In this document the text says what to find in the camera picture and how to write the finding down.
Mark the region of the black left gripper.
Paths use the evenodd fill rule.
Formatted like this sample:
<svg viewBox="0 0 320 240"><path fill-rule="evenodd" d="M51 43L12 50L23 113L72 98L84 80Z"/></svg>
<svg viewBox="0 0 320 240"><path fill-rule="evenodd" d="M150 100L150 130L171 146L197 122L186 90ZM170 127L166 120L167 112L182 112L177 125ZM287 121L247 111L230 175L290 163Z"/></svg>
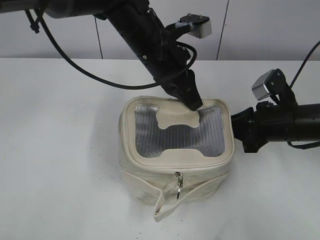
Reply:
<svg viewBox="0 0 320 240"><path fill-rule="evenodd" d="M190 110L197 110L202 106L202 99L197 89L195 73L190 69L197 58L197 51L194 47L177 41L183 34L177 29L162 29L159 38L144 43L143 53L138 58L153 80L168 95Z"/></svg>

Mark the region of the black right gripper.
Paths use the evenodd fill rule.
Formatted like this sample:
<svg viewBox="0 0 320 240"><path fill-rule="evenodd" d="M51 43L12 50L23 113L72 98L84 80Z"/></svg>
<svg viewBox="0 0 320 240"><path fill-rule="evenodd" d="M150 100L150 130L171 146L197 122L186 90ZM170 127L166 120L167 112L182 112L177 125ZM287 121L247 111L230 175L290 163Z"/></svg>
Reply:
<svg viewBox="0 0 320 240"><path fill-rule="evenodd" d="M283 108L266 101L256 106L257 109L249 107L231 116L233 135L242 137L245 153L257 153L264 145L283 140L280 128Z"/></svg>

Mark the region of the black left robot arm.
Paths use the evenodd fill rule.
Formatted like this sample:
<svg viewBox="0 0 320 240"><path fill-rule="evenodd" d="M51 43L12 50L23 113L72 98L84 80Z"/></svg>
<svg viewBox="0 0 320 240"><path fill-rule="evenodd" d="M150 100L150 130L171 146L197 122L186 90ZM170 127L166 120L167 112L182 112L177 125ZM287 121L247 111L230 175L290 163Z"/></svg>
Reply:
<svg viewBox="0 0 320 240"><path fill-rule="evenodd" d="M188 14L164 26L149 4L147 0L3 0L0 11L24 11L31 29L38 33L43 28L63 58L66 54L49 31L44 14L55 19L93 15L108 20L152 75L154 86L195 111L203 104L191 70L197 52L179 38L187 33L202 37L202 26L209 18Z"/></svg>

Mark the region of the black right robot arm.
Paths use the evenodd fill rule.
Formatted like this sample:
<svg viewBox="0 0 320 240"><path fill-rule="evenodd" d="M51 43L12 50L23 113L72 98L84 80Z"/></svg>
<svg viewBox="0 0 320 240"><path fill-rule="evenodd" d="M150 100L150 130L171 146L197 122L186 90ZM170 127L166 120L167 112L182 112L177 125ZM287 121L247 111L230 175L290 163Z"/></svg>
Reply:
<svg viewBox="0 0 320 240"><path fill-rule="evenodd" d="M299 105L294 109L259 102L231 116L233 135L245 153L257 153L270 142L286 142L308 150L320 146L320 105Z"/></svg>

